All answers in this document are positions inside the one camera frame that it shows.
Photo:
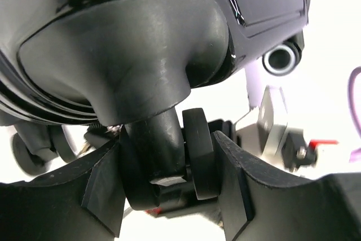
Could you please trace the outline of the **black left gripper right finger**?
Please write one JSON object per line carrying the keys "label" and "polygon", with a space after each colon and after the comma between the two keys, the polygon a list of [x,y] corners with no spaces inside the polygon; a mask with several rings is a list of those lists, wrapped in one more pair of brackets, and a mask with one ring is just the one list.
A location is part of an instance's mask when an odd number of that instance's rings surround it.
{"label": "black left gripper right finger", "polygon": [[227,240],[359,240],[360,174],[310,180],[282,171],[212,135]]}

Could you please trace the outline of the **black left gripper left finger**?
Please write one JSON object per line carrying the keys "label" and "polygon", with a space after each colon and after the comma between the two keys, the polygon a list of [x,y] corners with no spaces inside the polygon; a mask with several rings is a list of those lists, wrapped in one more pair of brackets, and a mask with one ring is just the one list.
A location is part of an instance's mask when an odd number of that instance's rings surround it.
{"label": "black left gripper left finger", "polygon": [[30,182],[1,184],[1,240],[114,240],[125,193],[120,146],[101,148]]}

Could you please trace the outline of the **space astronaut kids suitcase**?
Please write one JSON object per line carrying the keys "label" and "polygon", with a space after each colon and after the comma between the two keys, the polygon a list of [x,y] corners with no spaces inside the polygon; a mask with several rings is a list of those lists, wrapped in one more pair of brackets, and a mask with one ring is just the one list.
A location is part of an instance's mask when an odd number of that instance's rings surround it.
{"label": "space astronaut kids suitcase", "polygon": [[1,0],[1,115],[121,125],[126,196],[159,205],[185,173],[175,106],[307,24],[310,0]]}

